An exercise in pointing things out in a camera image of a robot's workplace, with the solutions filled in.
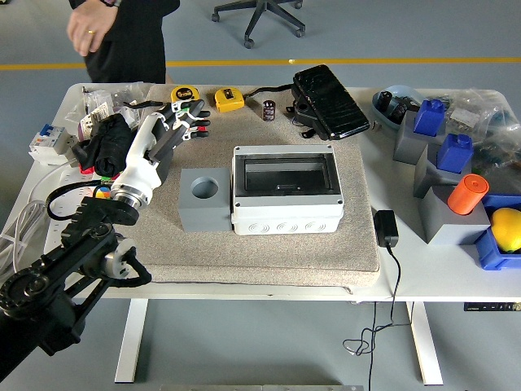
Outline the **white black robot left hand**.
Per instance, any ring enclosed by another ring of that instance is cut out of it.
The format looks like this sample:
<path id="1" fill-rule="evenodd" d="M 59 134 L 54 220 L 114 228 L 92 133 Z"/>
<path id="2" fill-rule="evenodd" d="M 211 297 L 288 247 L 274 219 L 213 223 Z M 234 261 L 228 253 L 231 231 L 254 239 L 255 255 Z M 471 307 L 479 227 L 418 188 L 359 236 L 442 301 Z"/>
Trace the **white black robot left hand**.
<path id="1" fill-rule="evenodd" d="M 210 112 L 202 99 L 165 104 L 143 121 L 125 158 L 125 169 L 111 187 L 111 198 L 139 209 L 151 202 L 153 191 L 166 176 L 160 165 L 169 165 L 173 150 L 208 126 Z"/>

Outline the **person's left hand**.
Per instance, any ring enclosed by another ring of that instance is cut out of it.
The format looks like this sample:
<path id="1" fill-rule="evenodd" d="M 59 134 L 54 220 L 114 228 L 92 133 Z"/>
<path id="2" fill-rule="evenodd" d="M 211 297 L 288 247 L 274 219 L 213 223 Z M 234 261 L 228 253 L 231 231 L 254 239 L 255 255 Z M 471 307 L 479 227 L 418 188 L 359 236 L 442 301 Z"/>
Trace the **person's left hand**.
<path id="1" fill-rule="evenodd" d="M 72 11 L 67 35 L 82 57 L 96 52 L 116 21 L 119 9 L 98 0 L 87 0 Z"/>

